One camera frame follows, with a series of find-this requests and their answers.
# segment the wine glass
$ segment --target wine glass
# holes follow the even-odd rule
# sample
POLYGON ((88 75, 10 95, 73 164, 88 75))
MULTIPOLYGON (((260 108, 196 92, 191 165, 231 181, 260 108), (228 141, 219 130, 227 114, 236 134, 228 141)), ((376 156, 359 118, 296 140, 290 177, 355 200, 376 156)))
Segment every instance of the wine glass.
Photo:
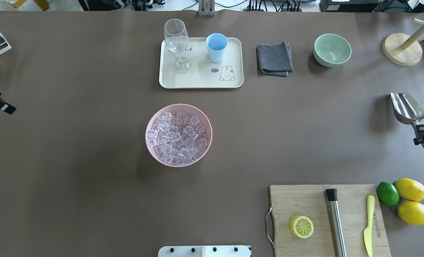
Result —
POLYGON ((164 40, 168 49, 177 54, 177 58, 172 62, 172 69, 177 73, 187 72, 190 61, 180 56, 180 53, 188 47, 185 23, 179 19, 167 21, 164 25, 164 40))

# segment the metal clamp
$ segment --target metal clamp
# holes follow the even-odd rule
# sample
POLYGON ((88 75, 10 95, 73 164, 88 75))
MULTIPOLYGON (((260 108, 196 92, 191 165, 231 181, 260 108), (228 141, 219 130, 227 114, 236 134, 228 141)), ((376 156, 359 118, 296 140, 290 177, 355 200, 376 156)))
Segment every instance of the metal clamp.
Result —
POLYGON ((272 239, 269 236, 269 222, 267 221, 267 218, 269 218, 269 214, 272 213, 272 206, 269 208, 269 212, 266 215, 266 232, 267 232, 267 238, 269 238, 269 241, 272 244, 272 248, 275 249, 275 244, 274 241, 272 241, 272 239))
POLYGON ((215 0, 199 0, 199 16, 215 16, 215 0))

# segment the cutting board handle loop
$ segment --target cutting board handle loop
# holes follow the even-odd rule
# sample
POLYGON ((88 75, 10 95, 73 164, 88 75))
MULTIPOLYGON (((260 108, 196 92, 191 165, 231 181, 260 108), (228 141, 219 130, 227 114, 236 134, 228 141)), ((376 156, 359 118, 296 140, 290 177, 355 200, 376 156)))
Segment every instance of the cutting board handle loop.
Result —
POLYGON ((267 232, 267 238, 269 238, 269 241, 272 244, 272 248, 275 249, 274 241, 269 236, 269 221, 267 220, 269 218, 269 214, 272 213, 272 206, 269 208, 269 212, 266 215, 266 232, 267 232))

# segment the light blue plastic cup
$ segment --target light blue plastic cup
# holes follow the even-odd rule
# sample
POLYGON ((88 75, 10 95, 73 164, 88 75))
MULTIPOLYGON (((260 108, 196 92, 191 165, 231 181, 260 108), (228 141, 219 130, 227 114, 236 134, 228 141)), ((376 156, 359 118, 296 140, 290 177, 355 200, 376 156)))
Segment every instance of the light blue plastic cup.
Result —
POLYGON ((325 67, 337 67, 348 61, 352 48, 346 39, 336 34, 323 34, 315 41, 313 55, 325 67))
POLYGON ((225 35, 220 33, 213 33, 205 40, 207 45, 207 52, 209 53, 209 59, 218 63, 225 58, 226 47, 228 46, 228 39, 225 35))

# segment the black cable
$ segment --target black cable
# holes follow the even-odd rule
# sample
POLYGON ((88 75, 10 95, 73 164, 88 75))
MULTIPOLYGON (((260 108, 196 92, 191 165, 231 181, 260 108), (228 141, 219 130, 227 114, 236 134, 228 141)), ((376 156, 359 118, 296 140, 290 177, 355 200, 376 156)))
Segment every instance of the black cable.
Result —
POLYGON ((264 0, 259 1, 259 7, 258 7, 258 10, 261 10, 261 4, 262 4, 263 2, 264 2, 264 8, 266 8, 266 11, 267 11, 266 1, 264 1, 264 0))
POLYGON ((277 11, 283 11, 282 9, 283 9, 283 6, 285 6, 285 3, 286 1, 282 3, 282 5, 280 6, 280 9, 278 9, 277 11))
POLYGON ((269 0, 269 1, 274 5, 275 11, 278 11, 277 10, 277 6, 275 5, 275 3, 272 0, 269 0))
POLYGON ((198 3, 199 3, 199 0, 196 0, 196 2, 195 2, 193 5, 190 5, 190 6, 186 7, 186 8, 183 8, 182 10, 189 9, 189 8, 191 8, 191 7, 195 6, 195 5, 197 5, 198 3))
POLYGON ((240 4, 233 5, 233 6, 224 6, 224 5, 220 5, 219 3, 215 3, 215 4, 216 4, 216 5, 219 5, 219 6, 221 6, 221 7, 231 8, 231 7, 236 7, 236 6, 238 6, 238 5, 241 5, 241 4, 245 3, 245 2, 247 2, 247 0, 245 0, 245 1, 241 2, 240 4))

